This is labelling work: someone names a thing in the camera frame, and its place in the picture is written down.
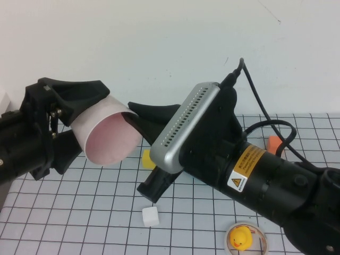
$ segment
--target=white cube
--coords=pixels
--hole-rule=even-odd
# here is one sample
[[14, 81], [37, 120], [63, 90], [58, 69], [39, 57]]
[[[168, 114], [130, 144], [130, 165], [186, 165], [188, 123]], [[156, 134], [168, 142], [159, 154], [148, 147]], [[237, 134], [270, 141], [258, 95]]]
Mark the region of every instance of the white cube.
[[159, 225], [157, 207], [148, 207], [142, 210], [143, 222], [145, 227], [152, 227]]

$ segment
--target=rubber duck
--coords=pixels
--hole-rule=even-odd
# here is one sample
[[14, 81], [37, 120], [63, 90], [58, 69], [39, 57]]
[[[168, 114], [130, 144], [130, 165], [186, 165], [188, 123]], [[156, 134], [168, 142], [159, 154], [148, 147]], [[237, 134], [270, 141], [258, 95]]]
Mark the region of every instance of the rubber duck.
[[231, 230], [229, 238], [231, 245], [239, 251], [244, 251], [253, 244], [251, 232], [249, 228], [245, 226]]

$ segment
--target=pink paper cup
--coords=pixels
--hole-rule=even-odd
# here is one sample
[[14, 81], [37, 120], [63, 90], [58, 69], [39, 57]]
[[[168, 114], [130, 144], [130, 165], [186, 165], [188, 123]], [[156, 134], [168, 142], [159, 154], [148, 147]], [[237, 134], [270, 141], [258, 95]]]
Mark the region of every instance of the pink paper cup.
[[142, 136], [124, 120], [124, 112], [134, 113], [109, 95], [71, 124], [80, 147], [91, 162], [104, 166], [118, 163], [139, 144]]

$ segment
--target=yellow object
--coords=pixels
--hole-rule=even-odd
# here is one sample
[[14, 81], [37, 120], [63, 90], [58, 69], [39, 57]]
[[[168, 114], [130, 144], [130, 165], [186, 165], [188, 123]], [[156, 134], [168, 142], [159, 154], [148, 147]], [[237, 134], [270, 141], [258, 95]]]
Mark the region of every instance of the yellow object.
[[234, 171], [249, 178], [257, 162], [265, 152], [265, 150], [262, 150], [255, 145], [249, 145], [238, 159]]
[[245, 226], [237, 227], [230, 232], [231, 245], [239, 250], [244, 251], [253, 244], [253, 237], [249, 228]]
[[154, 169], [156, 167], [156, 164], [152, 162], [150, 158], [150, 150], [144, 150], [142, 156], [142, 165], [147, 169]]

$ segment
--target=white grid surface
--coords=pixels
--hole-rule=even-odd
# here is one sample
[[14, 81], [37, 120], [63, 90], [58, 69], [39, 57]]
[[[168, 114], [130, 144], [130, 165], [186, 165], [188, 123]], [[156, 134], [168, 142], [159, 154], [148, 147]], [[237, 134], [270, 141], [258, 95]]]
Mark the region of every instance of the white grid surface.
[[[292, 146], [315, 165], [340, 168], [340, 114], [273, 115], [297, 127]], [[237, 117], [243, 127], [263, 116]], [[59, 131], [67, 128], [59, 126]], [[287, 136], [289, 128], [280, 127]], [[249, 136], [265, 148], [270, 127]], [[224, 235], [236, 222], [254, 223], [266, 232], [270, 255], [301, 255], [283, 230], [254, 211], [181, 174], [157, 202], [160, 225], [145, 228], [142, 209], [153, 204], [136, 187], [151, 170], [140, 156], [143, 141], [122, 162], [95, 165], [81, 154], [64, 174], [55, 170], [43, 180], [30, 174], [16, 179], [0, 213], [0, 254], [223, 255]], [[289, 161], [297, 158], [286, 151]], [[248, 255], [259, 254], [261, 245]]]

